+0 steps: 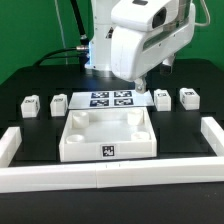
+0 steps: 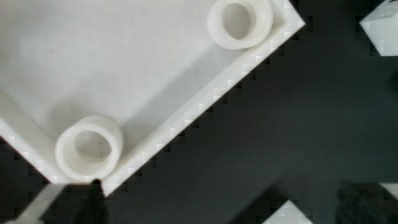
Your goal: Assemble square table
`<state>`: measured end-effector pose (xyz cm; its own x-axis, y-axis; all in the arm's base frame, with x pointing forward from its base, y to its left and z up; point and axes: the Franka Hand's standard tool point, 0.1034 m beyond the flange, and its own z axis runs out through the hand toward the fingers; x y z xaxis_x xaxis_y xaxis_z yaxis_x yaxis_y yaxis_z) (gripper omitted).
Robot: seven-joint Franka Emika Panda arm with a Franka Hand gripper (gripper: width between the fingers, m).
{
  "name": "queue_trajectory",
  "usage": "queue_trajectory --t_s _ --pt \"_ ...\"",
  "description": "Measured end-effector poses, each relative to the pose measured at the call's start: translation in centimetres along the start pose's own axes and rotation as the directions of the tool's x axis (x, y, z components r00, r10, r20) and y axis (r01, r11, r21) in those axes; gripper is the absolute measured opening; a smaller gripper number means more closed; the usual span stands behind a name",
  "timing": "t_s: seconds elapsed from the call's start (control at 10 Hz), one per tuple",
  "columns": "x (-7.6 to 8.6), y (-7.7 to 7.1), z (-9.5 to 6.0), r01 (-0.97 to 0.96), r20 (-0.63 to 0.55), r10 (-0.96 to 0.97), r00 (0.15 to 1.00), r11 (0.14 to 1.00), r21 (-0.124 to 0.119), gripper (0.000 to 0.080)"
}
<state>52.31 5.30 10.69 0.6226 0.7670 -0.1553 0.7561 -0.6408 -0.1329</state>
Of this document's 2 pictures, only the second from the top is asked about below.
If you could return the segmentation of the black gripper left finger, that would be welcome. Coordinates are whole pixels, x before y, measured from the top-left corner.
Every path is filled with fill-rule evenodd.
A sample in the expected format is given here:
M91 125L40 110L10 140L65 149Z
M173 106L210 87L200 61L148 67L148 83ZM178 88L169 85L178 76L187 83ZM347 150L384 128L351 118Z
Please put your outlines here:
M49 184L17 218L17 224L109 224L102 181Z

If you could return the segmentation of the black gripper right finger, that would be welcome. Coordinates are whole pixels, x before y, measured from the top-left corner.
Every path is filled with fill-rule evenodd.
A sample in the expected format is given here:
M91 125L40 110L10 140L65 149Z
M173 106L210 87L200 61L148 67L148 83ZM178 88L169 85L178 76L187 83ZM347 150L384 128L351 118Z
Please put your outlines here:
M336 224L398 224L398 198L379 183L342 183Z

